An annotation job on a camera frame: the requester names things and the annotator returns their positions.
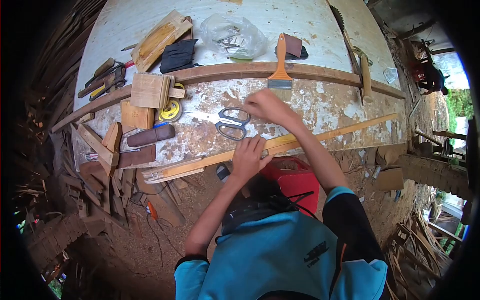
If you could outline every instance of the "workbench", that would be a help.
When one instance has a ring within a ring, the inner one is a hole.
[[[370,11],[361,0],[330,0],[342,13],[345,28],[353,45],[362,49],[373,61],[370,67],[373,80],[388,84],[383,71],[394,68],[384,37]],[[130,51],[124,47],[140,41],[152,27],[173,9],[184,16],[191,16],[195,45],[193,63],[214,65],[234,63],[220,54],[206,49],[200,39],[200,23],[217,12],[225,16],[246,17],[268,38],[267,52],[253,61],[276,61],[274,48],[281,32],[296,36],[303,41],[309,57],[306,60],[287,60],[297,64],[321,66],[352,73],[348,52],[325,0],[199,0],[199,1],[153,1],[153,0],[108,0],[92,29],[78,72],[74,110],[89,103],[88,96],[78,99],[77,93],[92,77],[94,71],[108,58],[127,62]],[[160,62],[149,72],[160,73]],[[132,83],[135,66],[126,70],[126,84]],[[186,85],[186,97],[181,101],[184,110],[216,113],[228,106],[242,106],[244,98],[267,86],[266,78],[230,79]],[[391,87],[400,89],[398,79]],[[373,103],[360,103],[359,89],[350,85],[332,82],[294,79],[292,98],[289,103],[298,112],[313,133],[334,130],[360,121],[390,113],[398,118],[322,142],[328,150],[341,150],[399,144],[406,141],[406,119],[403,100],[373,92]],[[99,136],[105,136],[113,122],[120,122],[120,103],[95,113],[88,121]],[[176,136],[156,143],[156,161],[132,166],[133,168],[157,167],[200,155],[214,155],[235,148],[235,141],[217,133],[214,124],[183,115],[173,123]],[[248,136],[259,133],[270,139],[288,132],[281,126],[252,118],[247,124]],[[120,150],[130,150],[126,137],[139,132],[133,130],[123,135]],[[84,155],[92,152],[80,136],[73,135],[75,165],[85,162]],[[302,149],[292,149],[284,155],[301,154]]]

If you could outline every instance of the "orange brush handle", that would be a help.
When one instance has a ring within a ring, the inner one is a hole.
[[[278,43],[276,46],[276,57],[278,63],[276,64],[276,71],[268,79],[284,79],[292,80],[292,78],[285,71],[285,55],[287,53],[287,44],[285,43],[285,36],[283,33],[278,37]]]

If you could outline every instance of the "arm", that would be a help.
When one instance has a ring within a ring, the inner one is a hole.
[[[269,89],[249,95],[245,99],[244,108],[257,117],[283,126],[295,135],[326,194],[337,186],[348,186],[347,179],[334,158],[305,127],[300,116]]]
[[[233,171],[225,185],[210,202],[193,225],[185,241],[185,255],[203,255],[222,218],[238,191],[255,174],[272,160],[272,156],[261,159],[266,140],[259,135],[247,137],[237,143],[233,154]]]

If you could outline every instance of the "yellow tape measure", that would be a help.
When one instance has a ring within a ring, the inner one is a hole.
[[[170,100],[167,107],[158,110],[158,119],[163,122],[174,122],[181,116],[182,107],[177,100]]]

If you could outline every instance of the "scissors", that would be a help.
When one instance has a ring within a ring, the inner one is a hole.
[[[238,112],[243,111],[247,114],[247,118],[244,120],[241,120],[234,117],[226,116],[225,115],[226,111],[238,111]],[[206,121],[212,122],[213,124],[215,124],[216,129],[221,135],[231,140],[241,141],[247,134],[247,131],[245,130],[245,124],[247,124],[250,121],[250,114],[247,113],[242,108],[235,108],[235,107],[224,108],[218,114],[207,114],[205,112],[191,111],[191,110],[184,110],[183,112],[191,116],[192,118],[197,118],[199,120],[206,120]],[[242,136],[238,138],[232,135],[228,135],[225,132],[221,131],[220,127],[227,127],[235,131],[241,131]]]

